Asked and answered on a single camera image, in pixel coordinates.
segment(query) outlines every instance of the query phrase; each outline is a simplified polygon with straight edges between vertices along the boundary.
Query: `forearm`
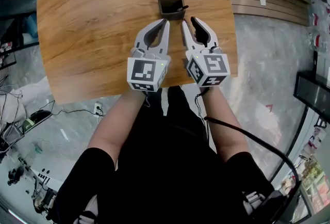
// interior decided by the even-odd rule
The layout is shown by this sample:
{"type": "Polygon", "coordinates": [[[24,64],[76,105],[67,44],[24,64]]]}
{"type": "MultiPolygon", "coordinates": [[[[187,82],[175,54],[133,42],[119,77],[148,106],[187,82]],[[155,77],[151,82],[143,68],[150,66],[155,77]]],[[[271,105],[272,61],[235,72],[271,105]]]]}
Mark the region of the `forearm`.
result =
{"type": "MultiPolygon", "coordinates": [[[[210,88],[203,96],[203,101],[207,116],[241,127],[218,87],[210,88]]],[[[249,151],[248,143],[242,133],[222,125],[211,122],[209,124],[217,152],[225,162],[236,153],[249,151]]]]}
{"type": "Polygon", "coordinates": [[[144,99],[141,91],[129,90],[122,94],[97,126],[88,148],[103,149],[116,163],[144,99]]]}

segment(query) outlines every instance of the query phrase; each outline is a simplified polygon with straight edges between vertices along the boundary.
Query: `power outlet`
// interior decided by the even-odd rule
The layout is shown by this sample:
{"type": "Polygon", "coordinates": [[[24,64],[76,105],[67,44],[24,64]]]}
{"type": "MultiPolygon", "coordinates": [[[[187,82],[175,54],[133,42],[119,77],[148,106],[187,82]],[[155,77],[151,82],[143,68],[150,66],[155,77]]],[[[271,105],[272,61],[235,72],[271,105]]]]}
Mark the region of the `power outlet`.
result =
{"type": "Polygon", "coordinates": [[[99,110],[99,109],[97,109],[97,107],[99,107],[100,109],[102,109],[102,105],[101,105],[100,102],[96,102],[94,104],[94,111],[93,111],[94,117],[99,118],[100,116],[99,115],[96,115],[96,114],[102,115],[102,111],[99,110]]]}

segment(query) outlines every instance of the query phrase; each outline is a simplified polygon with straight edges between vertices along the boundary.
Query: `gray floor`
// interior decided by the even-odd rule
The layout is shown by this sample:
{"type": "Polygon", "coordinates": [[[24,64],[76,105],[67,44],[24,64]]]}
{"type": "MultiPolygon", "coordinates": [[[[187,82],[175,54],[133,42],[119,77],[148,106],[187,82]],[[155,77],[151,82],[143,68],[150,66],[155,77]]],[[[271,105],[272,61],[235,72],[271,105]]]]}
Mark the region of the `gray floor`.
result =
{"type": "MultiPolygon", "coordinates": [[[[26,11],[35,7],[35,0],[16,0],[12,9],[3,2],[2,10],[26,11]]],[[[293,94],[298,70],[312,68],[312,52],[306,45],[307,28],[279,20],[254,16],[235,16],[239,58],[238,77],[228,77],[221,90],[229,101],[244,129],[285,151],[290,145],[301,119],[304,105],[293,94]]],[[[9,82],[15,88],[38,82],[45,76],[39,47],[17,52],[18,63],[8,69],[9,82]]],[[[195,84],[183,86],[191,108],[197,112],[194,97],[195,84]]],[[[54,106],[61,109],[93,110],[94,102],[102,103],[108,110],[118,97],[106,97],[85,102],[54,106]]],[[[27,106],[32,114],[53,98],[39,98],[27,106]]],[[[166,92],[163,107],[167,110],[166,92]]],[[[27,153],[37,142],[48,155],[77,160],[97,126],[97,119],[89,113],[61,113],[52,116],[30,131],[19,142],[27,153]],[[62,133],[63,129],[69,139],[62,133]]],[[[259,145],[250,142],[251,152],[263,172],[269,177],[279,159],[259,145]]]]}

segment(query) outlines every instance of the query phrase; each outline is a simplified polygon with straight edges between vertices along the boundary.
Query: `black t-shirt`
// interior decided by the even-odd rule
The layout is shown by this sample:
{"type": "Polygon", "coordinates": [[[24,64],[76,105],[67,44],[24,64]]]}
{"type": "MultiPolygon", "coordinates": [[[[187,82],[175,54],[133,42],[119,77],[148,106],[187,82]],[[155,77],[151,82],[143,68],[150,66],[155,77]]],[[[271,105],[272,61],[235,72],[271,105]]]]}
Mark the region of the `black t-shirt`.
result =
{"type": "Polygon", "coordinates": [[[116,171],[101,149],[81,155],[58,192],[53,207],[58,223],[73,223],[96,194],[98,223],[246,223],[242,192],[272,192],[249,153],[224,163],[205,142],[179,127],[149,129],[125,143],[116,171]]]}

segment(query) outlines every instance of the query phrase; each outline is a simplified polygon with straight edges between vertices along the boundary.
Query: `table top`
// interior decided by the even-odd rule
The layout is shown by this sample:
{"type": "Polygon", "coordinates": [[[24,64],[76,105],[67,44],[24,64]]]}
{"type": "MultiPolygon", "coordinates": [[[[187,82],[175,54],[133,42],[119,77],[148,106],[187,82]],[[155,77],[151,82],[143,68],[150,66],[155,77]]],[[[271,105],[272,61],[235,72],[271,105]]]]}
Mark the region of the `table top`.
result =
{"type": "MultiPolygon", "coordinates": [[[[237,75],[234,15],[230,0],[184,0],[217,34],[237,75]]],[[[57,103],[122,94],[127,58],[137,33],[159,19],[158,0],[37,0],[40,49],[57,103]]],[[[171,21],[171,63],[162,87],[193,83],[184,68],[181,21],[171,21]]]]}

